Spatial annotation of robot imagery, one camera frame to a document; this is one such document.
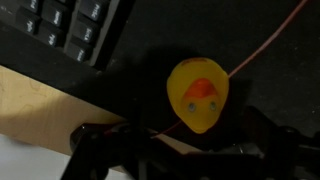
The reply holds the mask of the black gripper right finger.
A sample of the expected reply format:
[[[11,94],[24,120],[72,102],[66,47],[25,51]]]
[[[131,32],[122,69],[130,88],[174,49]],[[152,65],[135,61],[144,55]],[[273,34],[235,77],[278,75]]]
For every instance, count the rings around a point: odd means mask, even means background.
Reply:
[[[228,121],[261,153],[237,154],[227,169],[243,180],[319,180],[319,138],[301,134],[296,128],[276,125],[254,106],[228,115]]]

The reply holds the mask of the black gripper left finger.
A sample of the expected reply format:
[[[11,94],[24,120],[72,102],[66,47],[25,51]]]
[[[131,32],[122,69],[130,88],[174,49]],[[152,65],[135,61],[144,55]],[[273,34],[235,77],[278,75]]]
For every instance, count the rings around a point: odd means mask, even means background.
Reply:
[[[182,155],[127,123],[82,124],[70,135],[72,156],[61,180],[104,180],[120,166],[133,180],[186,180]]]

